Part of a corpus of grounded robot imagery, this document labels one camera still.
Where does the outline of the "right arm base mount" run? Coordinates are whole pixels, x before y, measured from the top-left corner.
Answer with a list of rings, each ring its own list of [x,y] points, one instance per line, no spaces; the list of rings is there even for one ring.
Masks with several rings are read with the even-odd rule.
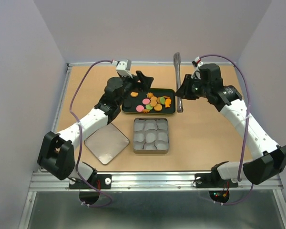
[[[224,180],[218,174],[213,173],[198,173],[195,174],[193,186],[196,188],[235,188],[238,183],[233,183],[231,180]]]

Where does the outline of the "metal tongs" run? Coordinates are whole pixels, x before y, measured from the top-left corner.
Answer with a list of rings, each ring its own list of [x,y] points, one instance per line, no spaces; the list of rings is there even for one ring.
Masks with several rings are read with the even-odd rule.
[[[181,64],[181,57],[180,53],[176,52],[173,56],[173,64],[175,68],[175,78],[176,78],[176,90],[178,90],[181,86],[181,77],[180,77],[180,64]],[[183,102],[180,97],[177,97],[177,112],[182,113],[183,109]]]

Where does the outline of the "black round cookie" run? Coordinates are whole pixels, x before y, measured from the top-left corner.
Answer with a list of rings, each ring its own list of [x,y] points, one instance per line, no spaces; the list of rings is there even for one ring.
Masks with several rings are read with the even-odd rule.
[[[131,103],[124,103],[123,105],[124,105],[125,109],[131,109],[131,107],[132,107]]]

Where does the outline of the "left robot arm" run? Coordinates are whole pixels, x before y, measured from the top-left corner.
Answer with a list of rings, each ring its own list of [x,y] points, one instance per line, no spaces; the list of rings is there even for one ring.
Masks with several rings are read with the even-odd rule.
[[[107,81],[104,94],[95,107],[70,127],[54,133],[48,132],[42,141],[37,163],[59,180],[80,179],[81,184],[91,188],[96,184],[96,170],[74,158],[74,150],[82,149],[83,142],[98,129],[111,123],[121,111],[124,100],[134,91],[148,91],[154,78],[141,71],[135,75],[127,71]]]

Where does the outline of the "round orange cookie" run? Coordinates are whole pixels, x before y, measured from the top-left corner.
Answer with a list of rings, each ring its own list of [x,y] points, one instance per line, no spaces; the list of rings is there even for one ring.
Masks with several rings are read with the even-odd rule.
[[[136,98],[139,95],[138,92],[131,92],[130,96]]]

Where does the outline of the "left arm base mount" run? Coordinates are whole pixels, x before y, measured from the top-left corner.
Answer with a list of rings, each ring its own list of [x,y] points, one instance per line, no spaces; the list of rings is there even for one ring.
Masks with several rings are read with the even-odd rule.
[[[96,174],[92,175],[87,181],[90,185],[95,188],[103,189],[111,189],[112,186],[112,175],[105,174]],[[84,183],[80,178],[73,178],[69,181],[69,189],[89,189],[90,187]]]

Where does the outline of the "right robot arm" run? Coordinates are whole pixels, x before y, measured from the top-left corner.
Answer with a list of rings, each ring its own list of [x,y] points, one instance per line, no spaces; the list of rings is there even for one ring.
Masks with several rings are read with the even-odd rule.
[[[281,173],[286,166],[286,146],[273,140],[251,115],[242,95],[232,85],[224,85],[217,64],[202,64],[186,74],[175,95],[181,99],[205,98],[243,137],[252,161],[224,162],[210,174],[210,182],[221,186],[229,179],[247,179],[254,185]]]

